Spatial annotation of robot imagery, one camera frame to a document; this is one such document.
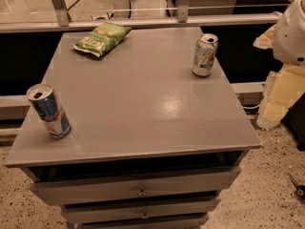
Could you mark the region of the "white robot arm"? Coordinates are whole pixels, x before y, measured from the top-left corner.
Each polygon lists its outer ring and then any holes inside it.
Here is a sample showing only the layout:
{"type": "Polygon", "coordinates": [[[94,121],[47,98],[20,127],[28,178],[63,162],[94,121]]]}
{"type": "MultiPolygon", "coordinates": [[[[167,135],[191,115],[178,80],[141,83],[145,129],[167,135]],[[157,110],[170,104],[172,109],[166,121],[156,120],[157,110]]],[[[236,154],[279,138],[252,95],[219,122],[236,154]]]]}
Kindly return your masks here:
{"type": "Polygon", "coordinates": [[[261,129],[272,129],[305,94],[305,0],[294,0],[254,46],[273,49],[283,63],[278,73],[267,76],[256,120],[261,129]]]}

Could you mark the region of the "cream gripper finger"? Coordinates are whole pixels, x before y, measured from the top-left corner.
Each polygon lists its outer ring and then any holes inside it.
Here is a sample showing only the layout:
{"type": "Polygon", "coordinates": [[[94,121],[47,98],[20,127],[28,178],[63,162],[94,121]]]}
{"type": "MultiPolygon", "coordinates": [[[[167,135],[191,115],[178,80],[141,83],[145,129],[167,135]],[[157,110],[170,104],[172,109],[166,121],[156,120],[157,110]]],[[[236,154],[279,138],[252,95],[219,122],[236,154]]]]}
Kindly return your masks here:
{"type": "Polygon", "coordinates": [[[272,129],[305,93],[304,27],[273,25],[256,38],[254,46],[272,49],[274,58],[283,63],[278,73],[270,72],[266,79],[256,119],[261,129],[272,129]]]}

